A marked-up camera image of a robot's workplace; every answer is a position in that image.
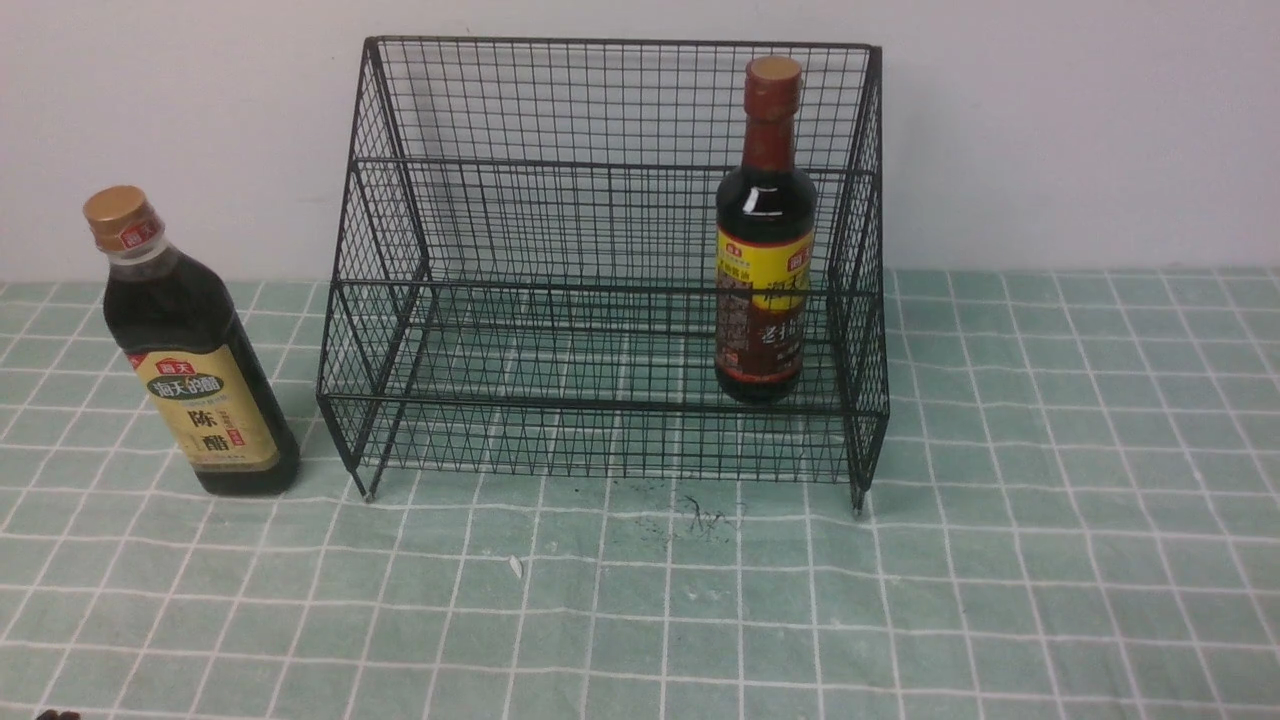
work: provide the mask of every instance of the bottle cap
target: bottle cap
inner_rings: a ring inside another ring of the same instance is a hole
[[[748,117],[777,122],[800,109],[800,63],[785,55],[756,58],[746,64]]]
[[[146,193],[132,184],[96,192],[84,202],[84,219],[102,252],[133,250],[164,232]]]

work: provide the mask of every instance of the logo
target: logo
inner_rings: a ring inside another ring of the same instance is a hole
[[[156,360],[156,372],[161,375],[195,375],[196,368],[186,360],[165,357],[164,360]]]
[[[142,220],[132,224],[120,232],[120,242],[125,250],[132,250],[152,237],[160,234],[160,224],[151,220]]]
[[[787,272],[794,273],[809,263],[809,256],[813,254],[813,245],[805,245],[800,250],[795,251],[795,255],[787,259]]]
[[[164,400],[200,400],[218,395],[223,387],[221,378],[204,373],[160,375],[147,383],[151,395]]]

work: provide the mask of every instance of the metal wire shelf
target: metal wire shelf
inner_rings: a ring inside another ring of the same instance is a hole
[[[746,61],[805,67],[819,204],[805,369],[773,406],[712,372],[714,191]],[[388,466],[850,480],[888,420],[881,51],[371,37],[316,396],[361,493]]]

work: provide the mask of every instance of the green checkered tablecloth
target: green checkered tablecloth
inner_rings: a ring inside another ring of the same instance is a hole
[[[0,286],[0,719],[1280,717],[1276,273],[887,282],[861,519],[621,473],[365,505],[316,283],[233,287],[306,466],[215,500],[100,286]]]

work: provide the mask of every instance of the wall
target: wall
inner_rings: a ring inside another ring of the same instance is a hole
[[[145,187],[228,278],[329,272],[376,33],[886,47],[887,261],[1280,264],[1275,0],[9,0],[0,279],[100,278],[79,205]]]

